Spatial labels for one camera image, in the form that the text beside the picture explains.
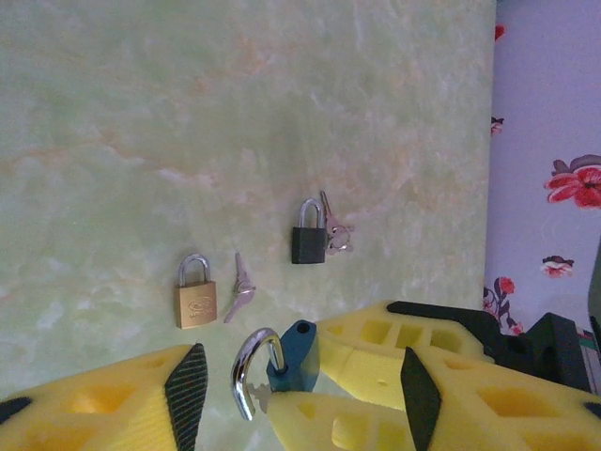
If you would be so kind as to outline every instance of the brass padlock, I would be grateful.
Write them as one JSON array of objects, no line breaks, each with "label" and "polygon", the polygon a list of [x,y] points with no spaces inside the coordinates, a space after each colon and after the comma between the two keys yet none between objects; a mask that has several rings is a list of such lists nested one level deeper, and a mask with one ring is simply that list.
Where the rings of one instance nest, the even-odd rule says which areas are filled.
[{"label": "brass padlock", "polygon": [[[193,261],[203,265],[203,280],[188,286],[186,269]],[[217,288],[210,280],[208,260],[200,254],[187,256],[179,264],[179,287],[177,289],[176,319],[177,327],[190,329],[217,319]]]}]

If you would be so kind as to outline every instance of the floral wallpaper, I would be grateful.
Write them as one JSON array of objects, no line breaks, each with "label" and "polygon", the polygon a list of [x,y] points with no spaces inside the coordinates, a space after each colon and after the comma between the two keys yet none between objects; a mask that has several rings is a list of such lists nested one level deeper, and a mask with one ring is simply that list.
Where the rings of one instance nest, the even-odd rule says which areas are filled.
[{"label": "floral wallpaper", "polygon": [[601,235],[601,3],[498,4],[483,308],[506,334],[546,312],[590,330]]}]

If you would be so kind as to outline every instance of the black padlock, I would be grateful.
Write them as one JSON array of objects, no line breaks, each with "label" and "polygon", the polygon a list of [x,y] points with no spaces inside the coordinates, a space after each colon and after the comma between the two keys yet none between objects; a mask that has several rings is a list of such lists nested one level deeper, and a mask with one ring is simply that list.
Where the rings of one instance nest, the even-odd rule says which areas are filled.
[{"label": "black padlock", "polygon": [[[317,227],[305,227],[305,216],[309,207],[317,212]],[[307,199],[299,211],[299,226],[292,229],[292,263],[295,265],[311,265],[326,261],[328,232],[323,206],[316,199]]]}]

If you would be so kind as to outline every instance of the silver key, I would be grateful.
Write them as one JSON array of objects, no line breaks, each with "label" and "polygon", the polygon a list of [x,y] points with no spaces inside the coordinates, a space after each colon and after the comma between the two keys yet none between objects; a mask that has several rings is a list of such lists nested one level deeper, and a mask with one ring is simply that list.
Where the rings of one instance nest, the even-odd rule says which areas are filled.
[{"label": "silver key", "polygon": [[248,278],[246,270],[244,269],[244,264],[242,263],[242,257],[239,252],[236,252],[236,270],[238,273],[236,279],[236,286],[234,287],[234,294],[236,295],[236,300],[234,300],[234,305],[230,309],[229,313],[225,316],[223,322],[229,322],[232,320],[236,312],[247,303],[254,298],[254,292],[256,291],[256,287],[253,285],[251,280]]}]

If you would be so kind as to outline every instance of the black rubber pad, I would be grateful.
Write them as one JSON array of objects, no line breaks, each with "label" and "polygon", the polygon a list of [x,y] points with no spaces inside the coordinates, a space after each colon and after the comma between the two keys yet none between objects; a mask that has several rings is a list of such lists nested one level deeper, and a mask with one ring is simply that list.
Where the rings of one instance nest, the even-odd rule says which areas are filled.
[{"label": "black rubber pad", "polygon": [[165,384],[177,451],[194,451],[208,386],[205,348],[192,346]]},{"label": "black rubber pad", "polygon": [[590,413],[601,420],[601,404],[598,402],[587,402],[584,404],[584,407],[586,407]]},{"label": "black rubber pad", "polygon": [[33,401],[31,397],[15,397],[0,402],[0,425],[7,421],[12,415],[16,415]]},{"label": "black rubber pad", "polygon": [[442,400],[434,381],[412,348],[405,350],[401,385],[416,451],[427,451],[439,419]]}]

